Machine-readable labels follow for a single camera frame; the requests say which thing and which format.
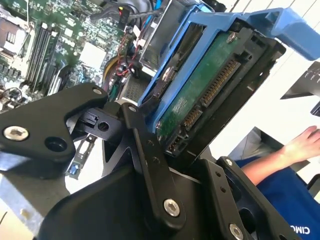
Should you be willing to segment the person's bare hand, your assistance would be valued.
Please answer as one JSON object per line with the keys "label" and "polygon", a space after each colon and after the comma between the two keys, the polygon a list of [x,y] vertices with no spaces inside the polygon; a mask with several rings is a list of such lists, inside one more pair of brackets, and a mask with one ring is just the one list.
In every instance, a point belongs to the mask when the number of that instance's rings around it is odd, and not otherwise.
{"label": "person's bare hand", "polygon": [[298,163],[320,155],[320,130],[308,127],[283,147],[283,153],[290,163]]}

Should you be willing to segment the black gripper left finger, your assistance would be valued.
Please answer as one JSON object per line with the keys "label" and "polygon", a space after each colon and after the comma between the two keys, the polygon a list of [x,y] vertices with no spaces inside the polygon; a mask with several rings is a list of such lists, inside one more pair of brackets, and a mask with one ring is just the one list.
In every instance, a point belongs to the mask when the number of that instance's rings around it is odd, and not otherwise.
{"label": "black gripper left finger", "polygon": [[[93,83],[83,83],[2,113],[0,169],[44,179],[61,176],[76,153],[67,120],[107,103],[105,91]],[[137,107],[125,103],[119,111],[121,118],[107,112],[101,115],[99,120],[108,125],[101,137],[129,133],[145,210],[159,227],[182,228],[186,214],[157,137],[148,131]]]}

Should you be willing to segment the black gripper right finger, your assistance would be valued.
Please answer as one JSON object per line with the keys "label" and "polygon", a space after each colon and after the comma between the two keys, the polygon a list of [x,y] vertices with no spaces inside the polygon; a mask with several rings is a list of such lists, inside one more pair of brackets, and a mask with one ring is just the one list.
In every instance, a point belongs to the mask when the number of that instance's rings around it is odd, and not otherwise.
{"label": "black gripper right finger", "polygon": [[234,161],[201,159],[198,167],[219,240],[300,239]]}

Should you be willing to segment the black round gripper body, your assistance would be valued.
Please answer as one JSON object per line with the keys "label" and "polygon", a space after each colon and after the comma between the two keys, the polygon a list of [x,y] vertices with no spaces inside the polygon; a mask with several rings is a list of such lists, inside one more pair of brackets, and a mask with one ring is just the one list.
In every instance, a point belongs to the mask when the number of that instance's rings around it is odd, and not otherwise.
{"label": "black round gripper body", "polygon": [[205,210],[201,184],[171,173],[185,213],[177,232],[152,230],[132,168],[121,168],[59,201],[44,218],[39,240],[220,240]]}

